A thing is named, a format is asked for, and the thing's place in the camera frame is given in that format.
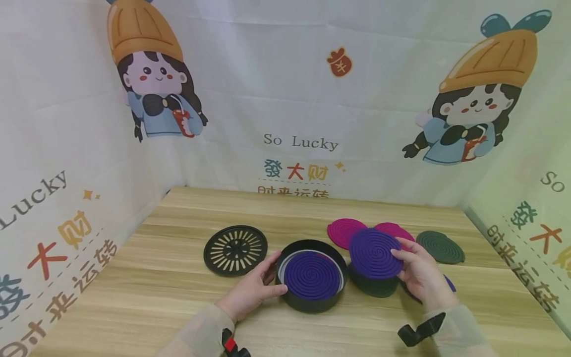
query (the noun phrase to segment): wooden table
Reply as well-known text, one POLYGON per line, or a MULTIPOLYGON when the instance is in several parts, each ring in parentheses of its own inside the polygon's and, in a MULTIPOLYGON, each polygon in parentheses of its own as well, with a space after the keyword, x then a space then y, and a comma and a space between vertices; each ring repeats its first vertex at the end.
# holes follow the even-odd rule
MULTIPOLYGON (((571 355, 571 342, 460 210, 195 188, 174 188, 165 197, 34 355, 153 356, 235 284, 211 273, 202 259, 218 230, 255 226, 273 252, 299 239, 331 244, 326 226, 342 217, 369 226, 397 222, 414 236, 447 234, 466 262, 441 269, 500 356, 571 355)), ((349 261, 348 251, 338 250, 349 261)), ((254 357, 437 356, 432 341, 406 348, 396 335, 422 314, 400 287, 378 299, 349 282, 323 314, 302 314, 282 300, 267 303, 238 326, 236 340, 254 357)))

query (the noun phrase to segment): hand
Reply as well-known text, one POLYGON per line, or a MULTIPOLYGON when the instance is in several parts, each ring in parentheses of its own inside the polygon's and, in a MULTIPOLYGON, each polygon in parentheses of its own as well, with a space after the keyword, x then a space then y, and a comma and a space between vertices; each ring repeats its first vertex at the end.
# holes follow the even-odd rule
POLYGON ((502 134, 496 134, 496 142, 494 143, 494 146, 498 146, 502 141, 504 141, 504 136, 502 134))
POLYGON ((141 132, 141 127, 135 125, 135 137, 139 139, 139 142, 143 142, 143 133, 141 132))
POLYGON ((416 148, 414 143, 412 143, 403 147, 403 151, 404 151, 404 157, 413 158, 416 156, 416 154, 419 153, 420 150, 416 148))
POLYGON ((182 128, 183 128, 185 134, 194 136, 192 131, 190 131, 190 125, 188 123, 187 118, 182 119, 182 128))
POLYGON ((259 263, 216 303, 234 323, 246 318, 246 315, 259 307, 264 300, 282 296, 287 292, 287 286, 284 284, 267 286, 276 277, 276 261, 281 254, 282 252, 277 251, 259 263))
POLYGON ((397 275, 407 284, 408 290, 416 296, 427 312, 446 309, 460 304, 448 286, 444 274, 434 258, 420 244, 404 238, 396 238, 411 251, 391 249, 391 254, 404 261, 403 270, 397 275))

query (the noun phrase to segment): cartoon girl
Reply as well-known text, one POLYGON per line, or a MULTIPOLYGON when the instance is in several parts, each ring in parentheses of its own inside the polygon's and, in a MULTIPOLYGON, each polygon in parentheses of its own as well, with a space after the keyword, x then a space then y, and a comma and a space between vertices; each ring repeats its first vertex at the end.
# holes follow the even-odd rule
POLYGON ((193 138, 208 119, 183 62, 182 49, 152 0, 107 0, 108 40, 141 142, 148 137, 193 138))
POLYGON ((405 158, 429 147, 424 161, 455 165, 489 153, 504 140, 509 114, 517 104, 537 59, 536 33, 551 20, 537 11, 515 26, 498 14, 480 31, 487 39, 472 47, 440 84, 440 93, 416 140, 403 148, 405 158))

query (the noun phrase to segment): purple mosquito coil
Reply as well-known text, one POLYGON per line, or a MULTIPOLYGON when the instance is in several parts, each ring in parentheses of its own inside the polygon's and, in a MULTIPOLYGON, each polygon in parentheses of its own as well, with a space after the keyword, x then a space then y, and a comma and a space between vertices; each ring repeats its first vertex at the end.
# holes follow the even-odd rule
POLYGON ((284 284, 298 298, 310 301, 327 300, 335 296, 341 283, 337 265, 318 252, 300 252, 287 264, 284 284))
POLYGON ((403 261, 396 259, 391 249, 401 249, 398 240, 368 228, 353 236, 349 255, 356 272, 368 279, 384 280, 394 278, 403 269, 403 261))
POLYGON ((292 308, 318 314, 335 306, 349 279, 347 264, 337 249, 314 239, 283 248, 276 262, 276 284, 289 288, 282 296, 292 308))

